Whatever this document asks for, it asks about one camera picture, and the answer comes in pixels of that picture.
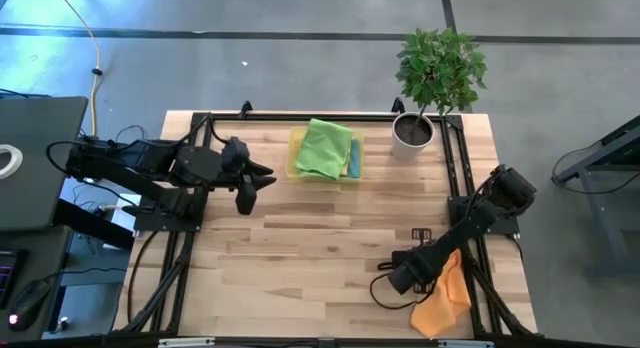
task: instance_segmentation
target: orange towel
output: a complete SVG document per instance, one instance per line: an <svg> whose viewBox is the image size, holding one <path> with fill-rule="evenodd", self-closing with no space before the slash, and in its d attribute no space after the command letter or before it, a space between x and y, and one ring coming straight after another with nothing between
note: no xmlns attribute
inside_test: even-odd
<svg viewBox="0 0 640 348"><path fill-rule="evenodd" d="M411 325L427 337L434 337L456 325L458 316L471 307L462 274L462 255L451 253L431 297L413 308Z"/></svg>

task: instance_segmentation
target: yellow bin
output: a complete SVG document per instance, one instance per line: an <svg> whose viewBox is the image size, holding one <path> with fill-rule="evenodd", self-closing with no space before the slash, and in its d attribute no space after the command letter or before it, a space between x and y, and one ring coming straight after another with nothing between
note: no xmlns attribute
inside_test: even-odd
<svg viewBox="0 0 640 348"><path fill-rule="evenodd" d="M360 142L360 178L348 178L340 177L337 180L325 179L320 176L304 175L298 168L296 168L296 159L300 152L300 145L304 135L307 134L307 127L293 127L291 128L291 135L289 136L289 157L287 158L287 167L285 169L289 178L301 179L305 181L322 181L322 182L336 182L336 183L358 183L364 174L364 134L361 132L353 132L353 138Z"/></svg>

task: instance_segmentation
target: white tape roll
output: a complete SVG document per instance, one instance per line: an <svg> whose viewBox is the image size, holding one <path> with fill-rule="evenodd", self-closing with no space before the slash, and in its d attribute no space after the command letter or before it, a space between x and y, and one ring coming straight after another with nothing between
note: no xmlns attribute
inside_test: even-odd
<svg viewBox="0 0 640 348"><path fill-rule="evenodd" d="M11 159L6 167L0 169L0 179L5 179L15 173L22 164L22 152L18 148L8 144L0 144L0 154L3 153L11 154Z"/></svg>

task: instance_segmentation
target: concrete floor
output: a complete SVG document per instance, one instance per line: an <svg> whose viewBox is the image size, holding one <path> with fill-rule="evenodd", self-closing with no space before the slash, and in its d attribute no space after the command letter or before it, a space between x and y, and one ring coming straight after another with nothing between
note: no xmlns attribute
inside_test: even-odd
<svg viewBox="0 0 640 348"><path fill-rule="evenodd" d="M416 26L445 27L440 0L71 1L91 26L102 28L402 33ZM638 3L452 0L459 30L471 34L596 37L640 36ZM0 10L2 23L79 25L60 0L8 0ZM105 79L97 106L103 137L130 124L157 136L167 109L237 110L248 99L264 110L387 111L400 93L394 78L398 42L100 39L100 47ZM88 95L93 49L86 38L0 36L0 87ZM585 269L606 257L602 239L586 199L549 181L563 153L591 144L640 112L640 46L485 44L481 49L489 89L480 92L474 111L490 114L501 161L538 188L520 226L540 332L640 345L640 283L636 277L585 278ZM89 123L85 119L85 130ZM619 194L634 199L639 187ZM610 198L615 205L616 197ZM95 294L87 289L75 296ZM104 294L106 300L117 289ZM72 318L74 313L90 317L89 310L109 316L115 308L96 304L80 313L77 301L68 301L63 313ZM108 322L82 318L68 334L105 332Z"/></svg>

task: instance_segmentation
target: green towel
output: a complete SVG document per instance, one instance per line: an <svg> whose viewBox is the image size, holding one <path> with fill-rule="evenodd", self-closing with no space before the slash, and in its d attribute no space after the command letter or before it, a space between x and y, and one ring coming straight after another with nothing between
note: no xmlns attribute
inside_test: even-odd
<svg viewBox="0 0 640 348"><path fill-rule="evenodd" d="M352 136L349 128L312 119L300 144L296 168L309 175L340 178L349 159Z"/></svg>

